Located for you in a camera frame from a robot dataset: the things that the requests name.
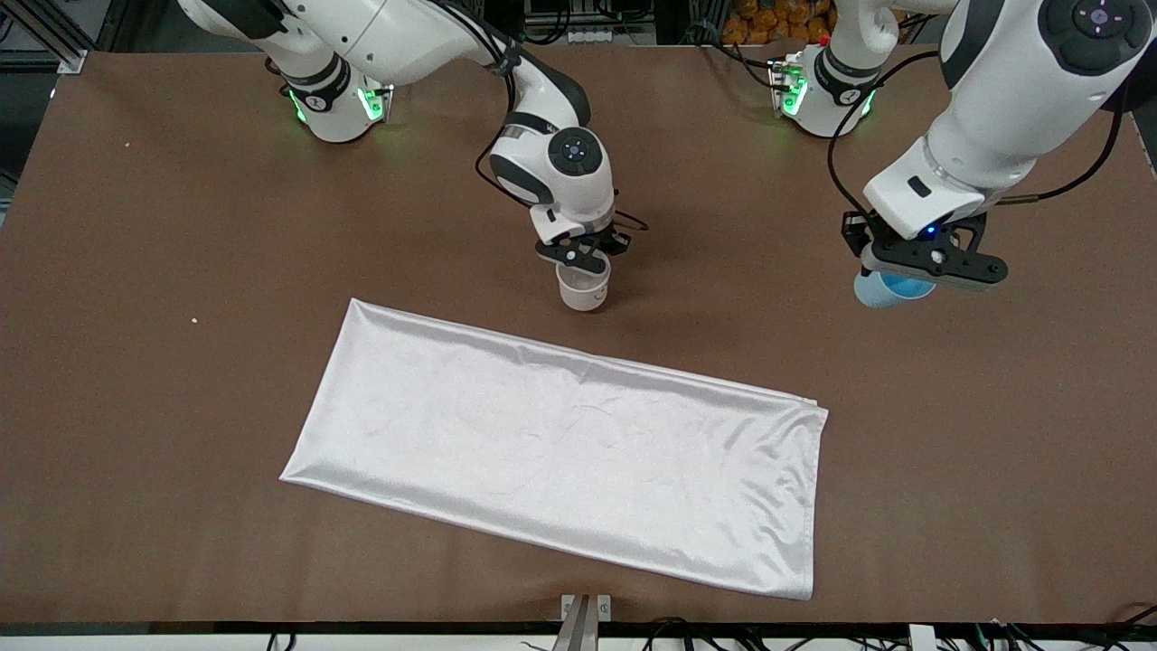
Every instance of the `robotic arm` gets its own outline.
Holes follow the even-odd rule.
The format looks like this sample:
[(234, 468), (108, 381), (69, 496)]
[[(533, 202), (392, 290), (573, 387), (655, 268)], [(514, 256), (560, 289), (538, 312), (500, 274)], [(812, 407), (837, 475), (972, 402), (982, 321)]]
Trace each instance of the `robotic arm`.
[(178, 0), (202, 29), (265, 51), (299, 118), (329, 142), (385, 117), (383, 98), (454, 59), (513, 80), (516, 103), (489, 150), (502, 188), (530, 207), (538, 254), (592, 276), (624, 252), (610, 160), (587, 128), (582, 87), (443, 0)]
[[(952, 91), (949, 108), (868, 183), (872, 209), (845, 216), (845, 238), (863, 268), (857, 295), (874, 306), (899, 302), (869, 297), (867, 287), (879, 284), (882, 274), (908, 281), (909, 289), (912, 280), (922, 282), (927, 290), (920, 295), (935, 283), (982, 290), (1003, 280), (1003, 260), (978, 251), (988, 208), (1106, 103), (1157, 31), (1157, 0), (897, 6), (938, 13), (953, 3), (939, 50)], [(864, 94), (896, 44), (887, 6), (858, 0), (840, 7), (827, 47), (809, 46), (774, 71), (788, 87), (775, 96), (786, 117), (827, 138), (855, 126), (870, 106)], [(971, 234), (964, 247), (963, 231)]]

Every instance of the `white cup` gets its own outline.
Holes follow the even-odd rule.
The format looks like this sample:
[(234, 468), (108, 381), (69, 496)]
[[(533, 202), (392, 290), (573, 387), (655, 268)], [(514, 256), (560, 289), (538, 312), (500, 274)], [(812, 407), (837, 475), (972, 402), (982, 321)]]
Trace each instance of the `white cup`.
[(611, 260), (603, 251), (595, 251), (595, 257), (606, 264), (598, 275), (583, 273), (577, 268), (555, 265), (554, 275), (559, 279), (559, 294), (567, 306), (578, 311), (590, 311), (606, 301), (606, 286), (611, 281)]
[(868, 275), (857, 273), (852, 286), (860, 302), (875, 309), (920, 299), (936, 288), (935, 282), (905, 278), (894, 273), (880, 273), (879, 271), (872, 271)]

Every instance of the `pile of orange objects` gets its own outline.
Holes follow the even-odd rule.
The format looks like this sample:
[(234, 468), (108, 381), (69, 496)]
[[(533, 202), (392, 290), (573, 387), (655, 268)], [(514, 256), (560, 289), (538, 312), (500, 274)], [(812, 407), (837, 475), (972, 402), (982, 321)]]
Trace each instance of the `pile of orange objects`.
[(835, 28), (831, 0), (734, 0), (735, 14), (723, 23), (724, 45), (761, 45), (780, 38), (819, 43)]

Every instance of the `dark floor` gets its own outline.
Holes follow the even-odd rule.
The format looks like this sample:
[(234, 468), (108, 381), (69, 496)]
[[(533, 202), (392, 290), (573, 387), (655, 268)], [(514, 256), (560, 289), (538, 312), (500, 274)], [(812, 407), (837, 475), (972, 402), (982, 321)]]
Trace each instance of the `dark floor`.
[[(81, 1), (68, 6), (81, 5)], [(127, 47), (137, 52), (246, 52), (253, 47), (207, 34), (194, 25), (176, 0), (155, 0), (157, 5), (147, 19), (134, 29)], [(938, 34), (931, 23), (921, 42), (934, 42)], [(0, 171), (19, 176), (31, 148), (40, 119), (49, 105), (49, 93), (56, 82), (54, 74), (0, 73)], [(1157, 155), (1157, 101), (1135, 112), (1136, 121), (1148, 150)], [(1130, 136), (1127, 130), (1122, 136)], [(0, 186), (0, 223), (3, 219), (3, 199), (10, 192)]]

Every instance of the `table surface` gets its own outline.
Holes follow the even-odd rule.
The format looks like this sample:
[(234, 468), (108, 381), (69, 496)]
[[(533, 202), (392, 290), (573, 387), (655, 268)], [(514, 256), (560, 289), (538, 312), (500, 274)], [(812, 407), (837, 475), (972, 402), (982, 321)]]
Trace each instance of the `table surface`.
[[(692, 49), (547, 49), (654, 228), (568, 310), (471, 164), (501, 83), (455, 64), (325, 145), (249, 54), (93, 54), (0, 232), (0, 620), (1097, 622), (1157, 586), (1157, 183), (1132, 124), (1079, 190), (993, 215), (1009, 279), (861, 306), (826, 142)], [(948, 95), (933, 64), (838, 150), (858, 187)], [(1024, 190), (1073, 178), (1100, 114)], [(738, 594), (278, 482), (351, 296), (813, 398), (809, 602)]]

